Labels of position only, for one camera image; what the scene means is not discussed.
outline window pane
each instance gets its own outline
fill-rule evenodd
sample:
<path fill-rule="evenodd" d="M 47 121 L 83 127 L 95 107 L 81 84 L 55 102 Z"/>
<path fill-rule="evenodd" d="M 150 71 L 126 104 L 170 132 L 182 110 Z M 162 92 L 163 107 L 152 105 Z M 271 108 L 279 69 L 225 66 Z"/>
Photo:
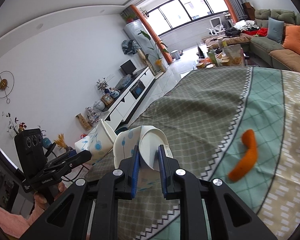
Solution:
<path fill-rule="evenodd" d="M 193 20 L 211 14 L 204 0 L 180 0 Z"/>
<path fill-rule="evenodd" d="M 224 0 L 207 0 L 213 13 L 227 11 L 228 7 Z"/>
<path fill-rule="evenodd" d="M 162 5 L 160 9 L 173 28 L 190 22 L 189 16 L 178 0 Z"/>
<path fill-rule="evenodd" d="M 159 9 L 156 9 L 151 13 L 149 13 L 149 17 L 147 21 L 157 35 L 160 35 L 168 30 L 171 30 L 169 24 L 167 23 L 162 13 L 159 11 Z"/>

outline black monitor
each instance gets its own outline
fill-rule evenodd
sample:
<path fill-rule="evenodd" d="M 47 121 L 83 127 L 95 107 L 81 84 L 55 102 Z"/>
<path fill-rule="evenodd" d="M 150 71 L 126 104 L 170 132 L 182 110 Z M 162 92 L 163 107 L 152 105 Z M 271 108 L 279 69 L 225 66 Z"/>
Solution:
<path fill-rule="evenodd" d="M 121 65 L 122 70 L 127 74 L 133 76 L 133 72 L 136 70 L 136 67 L 131 60 L 128 60 L 126 63 Z"/>

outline blue pillow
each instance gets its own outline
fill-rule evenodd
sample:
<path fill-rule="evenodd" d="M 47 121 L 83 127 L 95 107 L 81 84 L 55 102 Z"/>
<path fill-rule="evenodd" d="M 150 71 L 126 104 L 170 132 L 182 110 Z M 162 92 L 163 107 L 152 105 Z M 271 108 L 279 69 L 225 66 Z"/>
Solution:
<path fill-rule="evenodd" d="M 269 18 L 267 38 L 276 41 L 277 43 L 281 43 L 283 28 L 284 22 Z"/>

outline window frame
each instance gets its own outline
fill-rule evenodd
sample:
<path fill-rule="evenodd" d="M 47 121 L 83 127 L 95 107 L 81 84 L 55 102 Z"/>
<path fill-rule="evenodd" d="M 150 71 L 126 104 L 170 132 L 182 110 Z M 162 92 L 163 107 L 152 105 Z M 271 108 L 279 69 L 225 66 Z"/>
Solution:
<path fill-rule="evenodd" d="M 181 6 L 183 7 L 183 9 L 186 11 L 186 13 L 187 13 L 187 15 L 188 15 L 190 21 L 189 21 L 189 22 L 186 22 L 186 23 L 184 23 L 184 24 L 181 24 L 181 25 L 179 25 L 179 26 L 177 26 L 177 27 L 172 28 L 172 26 L 171 26 L 170 22 L 168 21 L 167 17 L 164 15 L 164 13 L 162 12 L 162 10 L 160 9 L 161 6 L 163 6 L 163 5 L 167 4 L 167 3 L 170 3 L 170 2 L 172 2 L 172 1 L 174 1 L 174 0 L 169 0 L 169 1 L 165 2 L 165 3 L 162 3 L 162 4 L 160 4 L 159 6 L 157 6 L 157 7 L 153 8 L 153 9 L 151 9 L 151 10 L 148 12 L 148 13 L 151 13 L 151 12 L 153 12 L 154 10 L 157 10 L 157 9 L 158 9 L 159 12 L 162 14 L 162 16 L 164 17 L 164 19 L 166 20 L 166 22 L 168 23 L 168 25 L 169 25 L 170 28 L 171 28 L 170 30 L 168 30 L 168 31 L 166 31 L 166 32 L 164 32 L 164 33 L 159 34 L 159 35 L 158 35 L 159 37 L 162 36 L 162 35 L 165 35 L 165 34 L 167 34 L 167 33 L 169 33 L 169 32 L 171 32 L 171 31 L 174 31 L 174 30 L 176 30 L 177 28 L 183 27 L 183 26 L 185 26 L 185 25 L 187 25 L 187 24 L 190 24 L 190 23 L 193 23 L 193 22 L 196 22 L 196 21 L 200 21 L 200 20 L 205 19 L 205 18 L 208 18 L 208 17 L 212 17 L 212 16 L 215 16 L 215 15 L 220 15 L 220 14 L 223 14 L 223 13 L 228 12 L 228 10 L 227 10 L 227 11 L 222 11 L 222 12 L 214 13 L 213 10 L 212 10 L 212 8 L 210 7 L 208 1 L 207 1 L 207 0 L 203 0 L 203 1 L 205 2 L 205 4 L 207 5 L 207 7 L 209 8 L 211 14 L 206 15 L 206 16 L 203 16 L 203 17 L 199 17 L 199 18 L 193 20 L 192 17 L 190 16 L 190 14 L 188 13 L 188 11 L 186 10 L 185 6 L 183 5 L 183 3 L 182 3 L 180 0 L 178 0 L 179 3 L 181 4 Z"/>

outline zigzag trim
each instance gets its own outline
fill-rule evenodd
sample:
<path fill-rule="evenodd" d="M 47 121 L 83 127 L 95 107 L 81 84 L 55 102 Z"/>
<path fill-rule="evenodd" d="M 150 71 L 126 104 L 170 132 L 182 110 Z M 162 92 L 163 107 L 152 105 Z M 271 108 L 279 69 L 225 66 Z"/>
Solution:
<path fill-rule="evenodd" d="M 234 118 L 232 118 L 232 121 L 230 122 L 230 126 L 228 127 L 229 130 L 228 132 L 226 132 L 225 136 L 223 137 L 223 140 L 220 142 L 220 145 L 218 145 L 215 148 L 216 153 L 212 155 L 212 160 L 208 161 L 209 166 L 205 167 L 204 172 L 200 174 L 201 179 L 210 180 L 213 172 L 215 171 L 219 162 L 222 160 L 224 153 L 228 150 L 228 147 L 230 146 L 230 143 L 232 142 L 237 132 L 238 126 L 240 124 L 240 121 L 244 113 L 247 97 L 250 93 L 251 77 L 252 77 L 252 67 L 248 67 L 246 82 L 244 84 L 243 91 L 240 94 L 240 103 L 237 106 L 237 110 L 236 110 L 237 113 L 234 115 Z"/>
<path fill-rule="evenodd" d="M 215 168 L 218 166 L 224 153 L 228 150 L 228 147 L 236 134 L 244 113 L 247 97 L 250 93 L 251 77 L 252 67 L 247 67 L 246 82 L 244 83 L 243 91 L 240 94 L 240 103 L 236 110 L 237 113 L 234 115 L 234 118 L 232 118 L 230 126 L 228 127 L 229 130 L 226 132 L 223 140 L 220 142 L 220 145 L 215 148 L 215 154 L 212 155 L 212 160 L 208 162 L 209 166 L 205 167 L 204 172 L 201 173 L 201 179 L 210 179 Z M 178 215 L 180 215 L 180 201 L 178 205 L 173 206 L 173 210 L 169 210 L 166 215 L 162 215 L 162 219 L 157 220 L 156 224 L 152 224 L 151 228 L 146 228 L 144 232 L 141 232 L 139 236 L 136 236 L 135 240 L 150 239 L 152 236 L 159 233 L 167 225 L 169 225 L 176 217 L 178 217 Z"/>

